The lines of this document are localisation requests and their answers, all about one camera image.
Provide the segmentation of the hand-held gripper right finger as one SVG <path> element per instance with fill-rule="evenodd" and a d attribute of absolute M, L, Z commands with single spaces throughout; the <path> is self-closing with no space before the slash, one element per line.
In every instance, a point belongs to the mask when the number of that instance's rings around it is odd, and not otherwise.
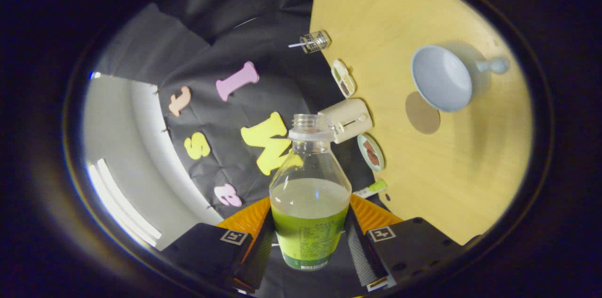
<path fill-rule="evenodd" d="M 346 236 L 358 279 L 368 291 L 417 279 L 466 248 L 424 218 L 400 219 L 357 195 L 350 198 Z"/>

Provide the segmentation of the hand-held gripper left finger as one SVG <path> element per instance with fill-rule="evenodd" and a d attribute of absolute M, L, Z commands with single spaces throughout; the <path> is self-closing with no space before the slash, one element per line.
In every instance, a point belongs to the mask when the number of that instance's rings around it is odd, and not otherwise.
<path fill-rule="evenodd" d="M 194 225 L 161 254 L 187 273 L 254 293 L 262 283 L 274 235 L 265 197 L 217 225 Z"/>

